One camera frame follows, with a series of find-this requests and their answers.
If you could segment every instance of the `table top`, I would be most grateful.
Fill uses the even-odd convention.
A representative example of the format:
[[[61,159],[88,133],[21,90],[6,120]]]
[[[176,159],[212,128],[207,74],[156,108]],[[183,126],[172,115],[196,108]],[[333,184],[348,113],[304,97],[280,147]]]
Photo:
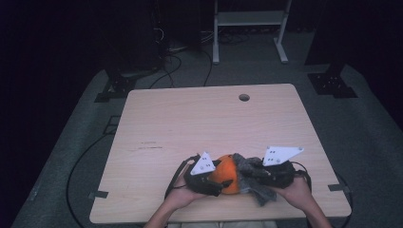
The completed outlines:
[[[263,158],[269,145],[304,147],[291,161],[308,169],[325,215],[350,215],[344,193],[329,190],[336,175],[294,86],[232,85],[131,91],[98,189],[108,195],[95,199],[90,220],[147,222],[182,161],[204,151],[212,160]],[[221,194],[194,201],[170,221],[304,217],[280,196],[260,207],[251,194]]]

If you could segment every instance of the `gray carpet floor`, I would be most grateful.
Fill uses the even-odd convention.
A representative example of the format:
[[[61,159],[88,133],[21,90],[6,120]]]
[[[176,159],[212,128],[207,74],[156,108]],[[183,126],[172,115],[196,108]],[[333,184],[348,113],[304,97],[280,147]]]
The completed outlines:
[[[403,224],[402,131],[364,77],[349,66],[341,77],[358,98],[316,94],[307,74],[323,72],[327,66],[304,65],[313,33],[285,33],[287,65],[279,60],[273,36],[250,35],[236,46],[220,46],[221,62],[212,66],[206,86],[293,84],[330,163],[351,191],[353,212],[347,227],[399,227]],[[211,45],[203,49],[211,56]],[[173,83],[164,77],[152,88],[203,86],[211,64],[207,54],[188,50],[175,56],[181,66],[171,73]],[[165,60],[168,71],[180,63],[175,57]],[[135,89],[149,89],[164,74],[160,70],[138,80]],[[125,106],[125,99],[94,103],[106,81],[104,71],[94,75],[13,227],[80,227],[74,217],[83,227],[136,227],[96,225],[88,219],[93,203],[89,195],[98,189],[114,137],[104,132],[116,127],[119,118],[113,116],[121,115]],[[345,220],[331,218],[335,227]],[[280,228],[307,227],[304,219],[278,220],[277,224]]]

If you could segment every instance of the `white metal stand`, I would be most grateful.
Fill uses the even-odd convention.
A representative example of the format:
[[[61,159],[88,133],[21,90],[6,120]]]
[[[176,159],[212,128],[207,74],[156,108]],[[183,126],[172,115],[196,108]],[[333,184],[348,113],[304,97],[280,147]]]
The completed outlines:
[[[218,0],[214,6],[214,43],[213,43],[213,63],[220,62],[219,54],[219,27],[220,26],[267,26],[280,25],[279,35],[274,38],[278,55],[283,64],[288,63],[281,41],[284,35],[285,26],[290,12],[292,0],[287,0],[285,10],[273,11],[236,11],[219,12]]]

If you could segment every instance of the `person's left hand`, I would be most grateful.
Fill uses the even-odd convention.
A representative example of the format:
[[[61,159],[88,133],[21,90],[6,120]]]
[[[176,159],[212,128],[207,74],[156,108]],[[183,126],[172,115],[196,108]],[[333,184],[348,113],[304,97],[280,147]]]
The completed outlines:
[[[195,193],[187,188],[183,175],[188,167],[189,165],[183,169],[181,174],[178,176],[178,179],[174,183],[174,187],[176,188],[173,188],[165,199],[165,203],[168,203],[173,209],[183,208],[189,205],[192,201],[207,196],[205,194]]]

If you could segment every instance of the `orange ball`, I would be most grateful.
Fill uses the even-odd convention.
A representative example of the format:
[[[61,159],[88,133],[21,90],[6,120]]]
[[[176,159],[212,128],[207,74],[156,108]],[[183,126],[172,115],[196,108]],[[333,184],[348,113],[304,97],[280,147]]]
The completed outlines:
[[[214,170],[214,172],[210,174],[208,179],[218,183],[232,180],[232,183],[228,187],[222,188],[222,193],[239,193],[240,188],[238,186],[237,166],[232,159],[232,155],[221,156],[219,160],[221,161],[220,164],[217,165],[216,170]]]

